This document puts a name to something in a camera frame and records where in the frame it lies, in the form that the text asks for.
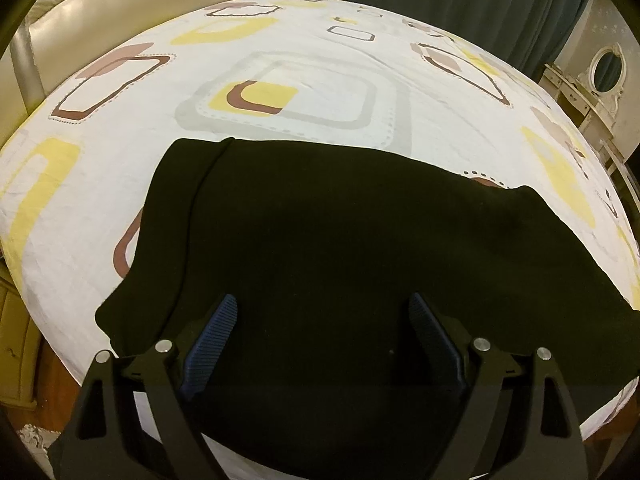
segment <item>bed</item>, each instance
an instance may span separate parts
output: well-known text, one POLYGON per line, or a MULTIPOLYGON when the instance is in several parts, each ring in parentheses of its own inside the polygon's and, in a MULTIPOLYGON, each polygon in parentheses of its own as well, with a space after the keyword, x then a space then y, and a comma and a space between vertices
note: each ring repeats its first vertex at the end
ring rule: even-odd
MULTIPOLYGON (((129 270, 151 177, 181 137, 361 146, 530 186, 640 310, 638 247, 594 151, 542 88, 464 39, 350 2, 231 0, 118 43, 59 85, 51 75, 0 152, 6 263, 79 382, 109 348, 95 311, 129 270)), ((583 438, 628 401, 629 379, 583 438)))

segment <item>metal screw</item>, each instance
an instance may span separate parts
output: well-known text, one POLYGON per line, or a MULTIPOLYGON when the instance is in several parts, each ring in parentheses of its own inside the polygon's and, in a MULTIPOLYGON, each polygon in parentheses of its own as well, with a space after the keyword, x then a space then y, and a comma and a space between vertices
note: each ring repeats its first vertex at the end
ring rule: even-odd
POLYGON ((108 350, 100 350, 95 355, 95 361, 97 363, 104 364, 109 360, 110 357, 111 357, 111 352, 109 352, 108 350))
POLYGON ((551 352, 548 348, 544 348, 543 346, 541 346, 540 348, 538 348, 538 351, 536 353, 538 354, 538 357, 543 361, 549 361, 549 359, 551 359, 551 352))
POLYGON ((474 346, 476 347, 476 350, 486 352, 491 348, 491 343, 489 343, 489 341, 484 337, 476 337, 474 339, 474 346))
POLYGON ((167 353, 169 350, 171 350, 171 347, 174 344, 171 343, 171 341, 169 341, 168 339, 162 339, 160 341, 158 341, 156 343, 156 352, 160 352, 161 354, 165 354, 167 353))

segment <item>white bed sheet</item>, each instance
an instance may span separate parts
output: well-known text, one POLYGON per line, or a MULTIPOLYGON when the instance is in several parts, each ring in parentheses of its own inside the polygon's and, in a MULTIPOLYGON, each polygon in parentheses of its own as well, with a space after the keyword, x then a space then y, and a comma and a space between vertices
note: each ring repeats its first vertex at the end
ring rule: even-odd
MULTIPOLYGON (((62 83, 0 152, 0 236, 45 338, 81 381, 180 137, 396 152, 531 186, 640 308, 638 248, 593 150, 545 91, 445 31, 337 0, 237 0, 152 28, 62 83)), ((585 421, 586 438, 635 390, 585 421)))

